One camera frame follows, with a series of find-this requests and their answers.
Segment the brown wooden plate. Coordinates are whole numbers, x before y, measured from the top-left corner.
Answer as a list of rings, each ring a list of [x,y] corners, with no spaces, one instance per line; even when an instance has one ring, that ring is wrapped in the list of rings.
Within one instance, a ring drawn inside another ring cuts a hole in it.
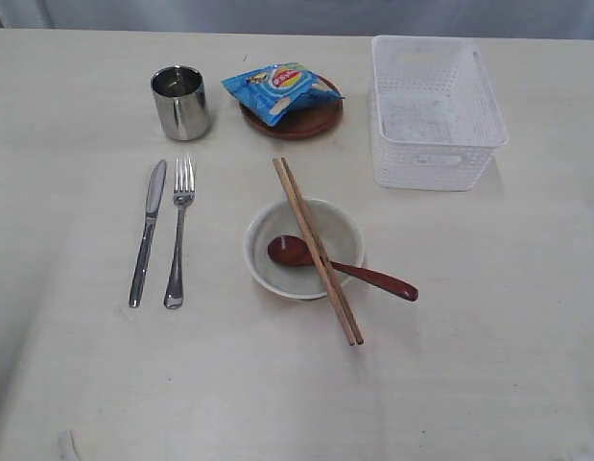
[[[327,81],[324,77],[318,76],[325,83],[330,84],[333,89],[337,90],[334,84]],[[240,103],[239,106],[245,118],[259,131],[289,140],[304,139],[322,133],[334,126],[343,113],[343,100],[336,101],[310,109],[289,111],[274,127],[269,127],[258,119],[252,111]]]

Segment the silver table knife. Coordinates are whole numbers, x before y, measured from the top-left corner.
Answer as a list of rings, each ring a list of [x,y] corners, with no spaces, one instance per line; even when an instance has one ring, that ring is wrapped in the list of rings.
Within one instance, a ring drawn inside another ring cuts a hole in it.
[[[155,223],[161,204],[164,183],[166,179],[166,171],[167,162],[165,159],[162,159],[154,167],[148,184],[144,229],[131,281],[129,307],[138,307],[142,299],[145,277],[147,275],[148,263],[151,254]]]

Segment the dark red wooden spoon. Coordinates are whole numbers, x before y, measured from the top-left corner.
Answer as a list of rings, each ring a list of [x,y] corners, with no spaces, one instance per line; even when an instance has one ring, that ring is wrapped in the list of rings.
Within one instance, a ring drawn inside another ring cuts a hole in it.
[[[267,253],[272,261],[288,267],[305,267],[314,264],[306,242],[293,235],[280,235],[274,238],[267,247]],[[337,271],[365,281],[406,301],[415,302],[418,299],[417,288],[401,279],[333,260],[330,264]]]

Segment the silver metal fork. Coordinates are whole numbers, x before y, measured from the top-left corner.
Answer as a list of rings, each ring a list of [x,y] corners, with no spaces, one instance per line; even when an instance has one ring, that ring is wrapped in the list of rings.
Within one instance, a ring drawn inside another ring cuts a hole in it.
[[[182,241],[186,209],[195,198],[195,164],[190,156],[177,158],[175,166],[173,203],[177,207],[176,236],[173,259],[163,304],[167,309],[178,309],[183,304]]]

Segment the white perforated plastic basket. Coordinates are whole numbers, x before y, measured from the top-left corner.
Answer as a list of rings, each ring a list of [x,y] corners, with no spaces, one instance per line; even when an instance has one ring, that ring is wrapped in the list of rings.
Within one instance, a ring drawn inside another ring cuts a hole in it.
[[[368,125],[373,176],[387,188],[468,191],[508,141],[469,38],[374,37]]]

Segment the speckled ceramic bowl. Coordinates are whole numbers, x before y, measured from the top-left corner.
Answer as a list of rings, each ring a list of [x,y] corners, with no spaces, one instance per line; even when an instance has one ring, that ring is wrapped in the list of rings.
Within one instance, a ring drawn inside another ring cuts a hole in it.
[[[331,259],[361,267],[365,260],[363,236],[352,218],[324,200],[309,198],[307,205]],[[290,268],[268,256],[268,245],[282,234],[301,236],[290,205],[280,200],[263,207],[249,224],[243,256],[252,278],[275,295],[294,301],[324,298],[326,291],[313,266]]]

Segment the stainless steel cup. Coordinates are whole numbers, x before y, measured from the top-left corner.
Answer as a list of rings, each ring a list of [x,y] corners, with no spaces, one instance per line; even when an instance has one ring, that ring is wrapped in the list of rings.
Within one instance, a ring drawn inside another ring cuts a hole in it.
[[[184,65],[164,67],[152,76],[151,90],[168,138],[191,141],[207,133],[211,117],[200,71]]]

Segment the blue chips bag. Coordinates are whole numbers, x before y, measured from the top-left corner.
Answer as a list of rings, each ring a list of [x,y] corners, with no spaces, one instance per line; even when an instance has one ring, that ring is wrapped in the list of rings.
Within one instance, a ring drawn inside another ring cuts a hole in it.
[[[338,90],[298,62],[267,65],[223,79],[222,85],[269,127],[289,111],[343,100]]]

